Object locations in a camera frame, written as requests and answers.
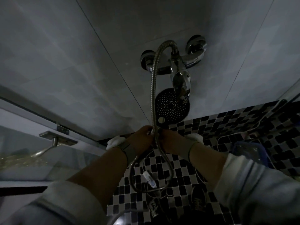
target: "gray wrist strap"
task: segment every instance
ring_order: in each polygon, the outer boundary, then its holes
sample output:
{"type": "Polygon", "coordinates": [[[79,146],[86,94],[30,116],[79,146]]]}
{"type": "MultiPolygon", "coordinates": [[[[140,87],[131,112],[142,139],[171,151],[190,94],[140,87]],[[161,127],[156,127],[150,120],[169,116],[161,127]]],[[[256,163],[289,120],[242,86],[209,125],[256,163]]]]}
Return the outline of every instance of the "gray wrist strap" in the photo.
{"type": "Polygon", "coordinates": [[[137,156],[133,146],[125,141],[119,144],[118,147],[121,148],[122,152],[124,152],[124,154],[126,155],[128,166],[137,156]]]}
{"type": "Polygon", "coordinates": [[[182,158],[184,158],[186,161],[190,162],[190,149],[192,148],[192,146],[195,143],[197,143],[197,141],[187,139],[187,141],[185,142],[184,147],[182,147],[180,156],[182,158]]]}

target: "rolled-up sleeve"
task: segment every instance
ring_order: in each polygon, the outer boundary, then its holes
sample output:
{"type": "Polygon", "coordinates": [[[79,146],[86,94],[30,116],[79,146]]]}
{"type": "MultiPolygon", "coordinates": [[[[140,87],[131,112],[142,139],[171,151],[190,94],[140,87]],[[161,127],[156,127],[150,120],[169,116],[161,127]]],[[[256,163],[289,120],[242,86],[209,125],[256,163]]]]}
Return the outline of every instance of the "rolled-up sleeve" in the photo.
{"type": "Polygon", "coordinates": [[[214,193],[243,225],[300,223],[300,183],[245,156],[228,155],[214,193]]]}
{"type": "Polygon", "coordinates": [[[101,204],[88,189],[69,181],[56,181],[40,198],[18,210],[3,224],[106,223],[101,204]]]}

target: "shower faucet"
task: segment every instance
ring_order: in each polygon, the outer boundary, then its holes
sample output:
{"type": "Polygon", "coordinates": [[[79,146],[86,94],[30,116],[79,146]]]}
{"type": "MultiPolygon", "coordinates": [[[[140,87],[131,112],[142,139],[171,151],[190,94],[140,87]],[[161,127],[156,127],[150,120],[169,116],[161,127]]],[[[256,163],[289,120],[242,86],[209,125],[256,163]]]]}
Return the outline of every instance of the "shower faucet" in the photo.
{"type": "MultiPolygon", "coordinates": [[[[189,101],[191,78],[187,69],[201,61],[206,48],[205,38],[201,35],[194,35],[187,42],[186,55],[180,56],[178,51],[176,54],[171,54],[170,59],[158,64],[157,75],[170,74],[178,103],[185,104],[189,101]]],[[[151,73],[155,54],[152,50],[146,50],[140,59],[142,68],[151,73]]]]}

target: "shower hose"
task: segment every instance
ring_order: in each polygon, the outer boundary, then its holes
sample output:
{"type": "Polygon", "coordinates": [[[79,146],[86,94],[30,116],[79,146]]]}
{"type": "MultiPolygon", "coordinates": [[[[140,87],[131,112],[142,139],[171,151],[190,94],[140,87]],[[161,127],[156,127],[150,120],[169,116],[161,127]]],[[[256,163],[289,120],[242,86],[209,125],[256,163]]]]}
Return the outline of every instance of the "shower hose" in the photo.
{"type": "MultiPolygon", "coordinates": [[[[163,187],[156,188],[156,189],[151,189],[151,190],[137,189],[135,187],[135,185],[133,184],[132,175],[131,175],[132,174],[132,169],[134,168],[135,163],[139,159],[139,157],[136,156],[135,159],[133,160],[133,162],[131,163],[130,170],[129,170],[130,171],[129,172],[129,184],[133,188],[133,190],[136,191],[136,192],[150,193],[150,192],[164,190],[170,185],[171,179],[174,176],[174,169],[173,169],[173,167],[170,163],[170,160],[167,157],[167,155],[164,153],[164,151],[162,150],[162,148],[159,144],[158,126],[156,124],[156,113],[155,113],[155,89],[156,89],[156,75],[157,75],[157,71],[158,71],[158,64],[159,64],[161,54],[168,47],[171,47],[171,49],[172,49],[172,52],[171,52],[172,57],[178,57],[179,56],[179,52],[178,52],[178,49],[177,49],[177,44],[172,40],[168,40],[168,41],[163,42],[157,49],[157,52],[156,52],[154,60],[153,60],[152,79],[151,79],[151,118],[152,118],[152,127],[153,127],[153,135],[154,135],[154,139],[155,139],[155,144],[156,144],[156,147],[159,150],[160,154],[162,155],[163,159],[168,164],[168,167],[169,167],[169,170],[170,170],[170,176],[166,179],[167,184],[163,187]]],[[[137,210],[136,209],[127,209],[125,211],[120,212],[119,214],[117,214],[116,216],[114,216],[111,219],[111,221],[108,223],[108,225],[114,224],[116,222],[116,220],[126,212],[137,212],[137,210]]]]}

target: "hand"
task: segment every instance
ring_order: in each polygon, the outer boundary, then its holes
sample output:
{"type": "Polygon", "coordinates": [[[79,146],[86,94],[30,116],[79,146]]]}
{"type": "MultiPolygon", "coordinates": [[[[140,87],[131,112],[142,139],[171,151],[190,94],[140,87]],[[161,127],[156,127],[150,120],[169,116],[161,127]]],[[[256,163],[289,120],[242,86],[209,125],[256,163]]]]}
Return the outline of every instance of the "hand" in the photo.
{"type": "Polygon", "coordinates": [[[151,129],[151,125],[145,125],[126,139],[134,147],[138,156],[146,151],[153,141],[153,135],[148,135],[151,129]]]}
{"type": "Polygon", "coordinates": [[[166,152],[183,156],[186,153],[184,149],[191,141],[181,136],[176,131],[162,130],[159,136],[159,142],[166,152]]]}

